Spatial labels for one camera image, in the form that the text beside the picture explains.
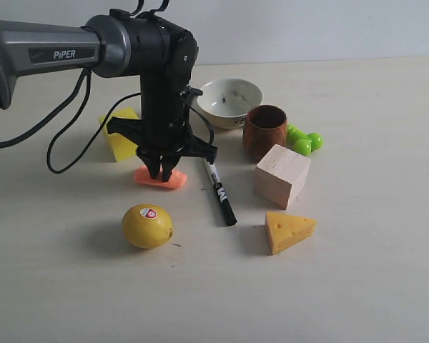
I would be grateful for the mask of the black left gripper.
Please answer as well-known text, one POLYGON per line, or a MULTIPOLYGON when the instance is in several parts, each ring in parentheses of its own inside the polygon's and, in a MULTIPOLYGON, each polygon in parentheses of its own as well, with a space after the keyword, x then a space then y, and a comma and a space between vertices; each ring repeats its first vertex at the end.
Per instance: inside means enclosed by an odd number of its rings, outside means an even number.
POLYGON ((189 125, 188 97, 198 92, 189 86, 191 75, 190 71, 142 74, 141 118, 113 117, 107 124, 108 133, 120 134, 139 147, 152 179, 162 165, 162 181, 168 182, 180 157, 215 162, 217 147, 195 136, 189 125))

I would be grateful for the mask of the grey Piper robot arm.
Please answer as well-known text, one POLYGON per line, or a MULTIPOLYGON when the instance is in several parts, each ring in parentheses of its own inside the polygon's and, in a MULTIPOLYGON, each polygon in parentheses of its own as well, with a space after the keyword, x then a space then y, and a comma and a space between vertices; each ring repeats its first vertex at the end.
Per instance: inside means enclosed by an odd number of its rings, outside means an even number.
POLYGON ((153 179, 167 182, 184 156, 215 161, 217 148, 189 124, 189 85, 198 46, 192 33, 159 16, 158 9, 111 9, 79 28, 0 20, 0 108, 7 109, 21 76, 80 69, 77 88, 91 77, 139 76, 141 116, 107 115, 102 126, 137 145, 153 179))

